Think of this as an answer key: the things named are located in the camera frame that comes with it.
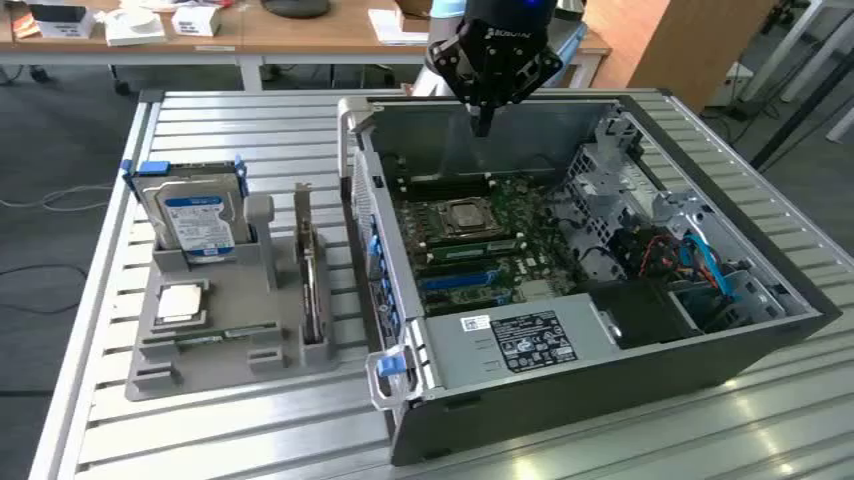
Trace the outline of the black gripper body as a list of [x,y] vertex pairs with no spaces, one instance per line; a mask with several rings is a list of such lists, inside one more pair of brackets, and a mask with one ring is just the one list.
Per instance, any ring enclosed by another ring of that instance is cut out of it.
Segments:
[[548,45],[548,24],[553,1],[469,1],[457,31],[476,78],[480,100],[480,73],[491,49],[519,47],[525,52]]

